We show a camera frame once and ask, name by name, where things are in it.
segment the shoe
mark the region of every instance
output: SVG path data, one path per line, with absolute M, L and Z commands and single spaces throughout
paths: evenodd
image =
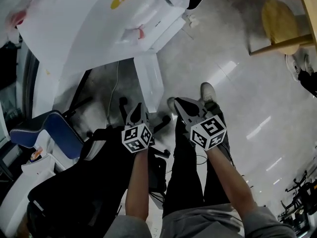
M 201 86 L 200 86 L 200 94 L 201 94 L 202 100 L 205 103 L 217 102 L 217 100 L 216 100 L 216 91 L 214 90 L 213 86 L 210 85 L 207 82 L 201 84 Z
M 310 62 L 309 59 L 309 55 L 306 54 L 304 57 L 304 63 L 305 63 L 305 70 L 309 73 L 309 75 L 311 76 L 314 73 L 314 69 L 312 67 L 312 64 Z
M 295 81 L 299 81 L 298 75 L 302 69 L 299 67 L 294 57 L 291 55 L 285 55 L 285 62 L 286 62 L 286 67 L 291 72 L 293 79 Z
M 175 105 L 174 105 L 174 101 L 175 98 L 174 97 L 170 97 L 167 99 L 167 105 L 169 107 L 169 109 L 171 110 L 171 112 L 173 113 L 173 115 L 177 115 L 176 109 L 175 109 Z

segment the gray floor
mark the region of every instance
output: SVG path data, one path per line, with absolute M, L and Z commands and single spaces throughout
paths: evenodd
M 224 112 L 231 155 L 238 171 L 254 186 L 257 203 L 267 205 L 278 214 L 282 210 L 279 201 L 288 197 L 285 188 L 305 163 L 313 159 L 317 100 L 292 79 L 281 53 L 248 55 L 249 49 L 269 45 L 261 20 L 264 1 L 203 0 L 191 12 L 199 20 L 194 28 L 184 16 L 187 24 L 158 54 L 165 92 L 159 112 L 151 116 L 151 121 L 155 125 L 159 122 L 156 116 L 170 113 L 167 98 L 199 99 L 200 84 L 211 83 Z M 283 1 L 297 16 L 302 33 L 306 33 L 308 24 L 301 1 Z M 315 49 L 298 53 L 299 61 L 303 59 L 303 52 L 310 53 L 317 71 Z M 105 126 L 115 82 L 116 63 L 92 71 L 82 98 L 93 95 L 95 101 L 77 117 L 82 130 L 93 131 Z M 118 109 L 122 96 L 128 97 L 131 105 L 143 100 L 131 59 L 119 65 L 119 84 L 110 109 L 112 124 L 123 124 Z M 175 147 L 174 122 L 157 135 L 171 152 Z M 171 169 L 173 157 L 167 162 Z M 204 185 L 206 166 L 198 166 L 198 172 Z M 160 214 L 153 206 L 152 232 L 159 229 Z

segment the chair wheel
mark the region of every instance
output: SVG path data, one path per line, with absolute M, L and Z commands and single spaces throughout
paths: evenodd
M 88 138 L 91 138 L 94 134 L 91 131 L 87 131 L 86 135 Z
M 121 97 L 119 99 L 119 105 L 124 106 L 128 104 L 128 99 L 126 97 Z
M 164 155 L 166 155 L 168 158 L 170 156 L 170 151 L 168 151 L 167 149 L 164 150 Z
M 162 121 L 163 121 L 164 123 L 169 123 L 169 122 L 171 121 L 171 118 L 170 118 L 169 116 L 164 116 L 164 117 L 162 118 Z

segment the office chair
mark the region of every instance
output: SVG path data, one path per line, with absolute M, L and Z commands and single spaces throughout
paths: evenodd
M 74 166 L 30 191 L 28 227 L 32 234 L 41 237 L 49 230 L 55 230 L 66 237 L 105 235 L 128 188 L 134 162 L 133 154 L 121 142 L 123 130 L 122 126 L 96 130 L 82 145 L 79 161 Z M 106 141 L 102 149 L 92 160 L 85 160 L 91 144 L 99 140 Z M 156 153 L 166 157 L 170 153 L 149 148 L 149 194 L 162 208 L 166 191 L 166 161 L 156 157 Z
M 78 107 L 91 100 L 92 98 L 89 97 L 76 105 L 71 105 L 71 108 L 63 114 L 58 110 L 52 110 L 22 122 L 11 130 L 11 141 L 32 148 L 41 131 L 46 130 L 67 158 L 79 158 L 84 141 L 73 129 L 69 119 L 75 114 Z

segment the blue chair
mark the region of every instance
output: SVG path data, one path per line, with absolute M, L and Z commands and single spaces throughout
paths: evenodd
M 32 148 L 42 130 L 47 131 L 67 158 L 79 158 L 84 141 L 57 110 L 27 120 L 12 129 L 11 141 Z

